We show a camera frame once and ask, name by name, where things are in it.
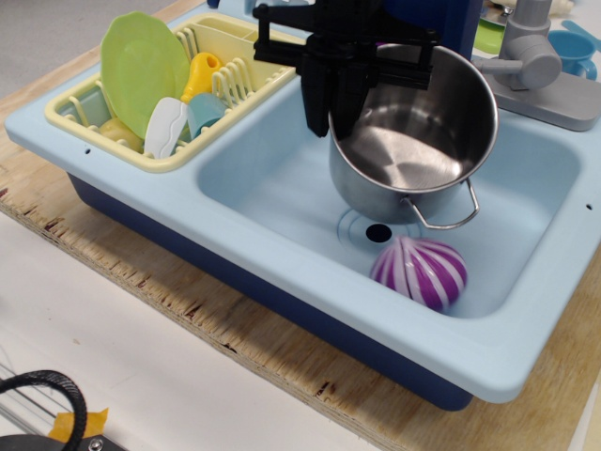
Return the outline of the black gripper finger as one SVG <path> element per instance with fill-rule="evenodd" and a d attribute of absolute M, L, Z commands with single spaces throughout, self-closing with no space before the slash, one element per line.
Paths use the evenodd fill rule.
<path fill-rule="evenodd" d="M 303 58 L 300 66 L 301 93 L 308 128 L 318 137 L 329 130 L 331 70 L 313 58 Z"/>
<path fill-rule="evenodd" d="M 331 129 L 338 139 L 352 133 L 370 88 L 374 69 L 366 62 L 350 62 L 334 71 L 330 102 Z"/>

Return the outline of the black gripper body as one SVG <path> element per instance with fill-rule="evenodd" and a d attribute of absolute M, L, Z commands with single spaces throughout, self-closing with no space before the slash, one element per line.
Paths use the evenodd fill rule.
<path fill-rule="evenodd" d="M 350 62 L 366 62 L 375 71 L 374 85 L 386 83 L 419 89 L 428 88 L 431 58 L 438 45 L 438 33 L 408 23 L 389 14 L 381 1 L 316 1 L 301 6 L 255 6 L 258 38 L 254 58 L 281 64 L 301 73 L 303 58 L 313 58 L 329 69 Z M 270 37 L 273 24 L 305 31 L 303 44 Z M 401 44 L 417 48 L 418 56 L 409 62 L 377 55 L 380 44 Z"/>

